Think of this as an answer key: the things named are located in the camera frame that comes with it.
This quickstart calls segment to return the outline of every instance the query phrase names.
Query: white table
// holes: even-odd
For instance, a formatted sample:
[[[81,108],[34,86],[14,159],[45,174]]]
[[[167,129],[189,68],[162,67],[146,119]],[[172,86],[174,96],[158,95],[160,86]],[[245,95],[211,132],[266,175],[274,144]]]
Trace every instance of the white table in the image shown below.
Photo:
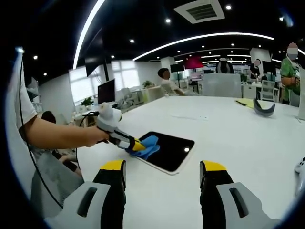
[[[89,181],[107,161],[127,161],[126,229],[202,228],[201,160],[224,165],[234,182],[260,198],[269,217],[281,219],[295,198],[294,167],[304,156],[305,123],[297,114],[296,107],[276,104],[274,115],[263,118],[233,98],[164,97],[125,113],[120,128],[134,137],[157,131],[194,140],[179,174],[165,174],[112,144],[80,148],[78,160]]]

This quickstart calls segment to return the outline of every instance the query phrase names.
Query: black ceiling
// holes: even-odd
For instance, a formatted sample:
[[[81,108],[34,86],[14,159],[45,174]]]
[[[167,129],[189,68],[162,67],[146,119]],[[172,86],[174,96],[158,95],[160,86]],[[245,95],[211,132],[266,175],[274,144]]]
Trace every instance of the black ceiling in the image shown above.
[[[27,74],[44,82],[57,77],[73,66],[77,42],[86,19],[97,0],[32,0],[21,3],[16,10],[16,25],[10,28],[11,40],[26,51]],[[221,36],[192,40],[153,52],[139,61],[156,60],[157,56],[176,56],[202,50],[197,55],[209,55],[210,49],[258,47],[273,53],[282,60],[290,42],[296,42],[305,51],[305,26],[300,0],[219,0],[225,19],[191,24],[173,9],[193,0],[106,0],[94,18],[80,54],[102,29],[107,56],[116,59],[133,59],[164,44],[197,35],[218,32],[248,32],[274,37],[274,41],[248,36]],[[227,11],[226,4],[232,9]],[[294,25],[288,27],[279,17],[287,14]],[[234,50],[233,54],[249,55],[249,50]],[[212,54],[231,54],[229,50],[215,50]],[[305,56],[298,61],[305,66]]]

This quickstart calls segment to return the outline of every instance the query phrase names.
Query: white pillar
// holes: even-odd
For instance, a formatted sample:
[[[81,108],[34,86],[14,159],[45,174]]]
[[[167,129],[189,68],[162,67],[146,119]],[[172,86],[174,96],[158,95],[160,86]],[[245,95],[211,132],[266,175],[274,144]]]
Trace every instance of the white pillar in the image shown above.
[[[173,57],[165,57],[161,59],[161,67],[168,68],[171,71],[171,65],[175,64],[175,59]]]
[[[268,50],[266,49],[258,49],[258,48],[252,48],[250,51],[251,55],[251,63],[254,63],[256,59],[261,60],[261,65],[259,66],[259,72],[261,75],[264,73],[263,71],[263,61],[271,62],[271,56]]]

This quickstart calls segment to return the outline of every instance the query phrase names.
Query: person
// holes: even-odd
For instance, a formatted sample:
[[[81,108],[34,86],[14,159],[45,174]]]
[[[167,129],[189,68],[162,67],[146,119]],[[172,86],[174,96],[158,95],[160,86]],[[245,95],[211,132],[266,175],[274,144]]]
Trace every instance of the person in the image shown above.
[[[259,72],[259,65],[261,64],[261,60],[260,59],[256,59],[254,61],[254,63],[251,64],[250,66],[250,78],[251,79],[257,79],[260,75],[260,72]]]
[[[297,45],[291,43],[287,49],[287,55],[282,61],[281,77],[282,84],[285,86],[282,94],[282,103],[290,104],[289,91],[293,91],[296,95],[300,95],[300,66],[295,62],[297,58]]]
[[[91,147],[100,141],[108,140],[109,136],[96,126],[82,128],[57,125],[39,118],[25,87],[21,63],[22,53],[15,52],[10,61],[11,78],[7,86],[4,113],[10,164],[25,196],[35,208],[38,207],[41,210],[41,216],[50,217],[56,215],[61,208],[37,178],[35,164],[42,169],[41,176],[44,177],[49,190],[61,205],[65,198],[83,183],[83,180],[80,181],[78,175],[62,166],[50,154],[43,154],[39,160],[34,161],[34,164],[35,158],[33,157],[32,160],[32,152],[29,152],[26,143],[41,149],[68,149]],[[75,174],[75,180],[79,180],[79,183],[70,189],[59,190],[62,176],[70,172],[72,176]]]
[[[170,71],[167,68],[161,68],[158,71],[158,76],[162,78],[161,85],[169,85],[170,88],[180,96],[199,96],[197,93],[193,93],[190,91],[183,91],[179,88],[173,81],[169,80],[171,77]]]
[[[234,74],[234,69],[231,63],[228,62],[226,58],[220,58],[216,66],[217,73],[227,73]]]
[[[41,119],[46,120],[50,123],[56,123],[56,118],[52,114],[51,111],[45,111]],[[81,170],[76,166],[76,164],[72,163],[72,161],[76,162],[76,156],[67,154],[67,155],[61,155],[58,150],[45,150],[45,149],[39,149],[35,146],[30,146],[31,152],[34,154],[36,160],[39,160],[39,157],[42,153],[49,153],[52,154],[54,157],[56,157],[61,163],[63,163],[67,168],[69,168],[71,171],[75,172],[77,175],[81,176]]]

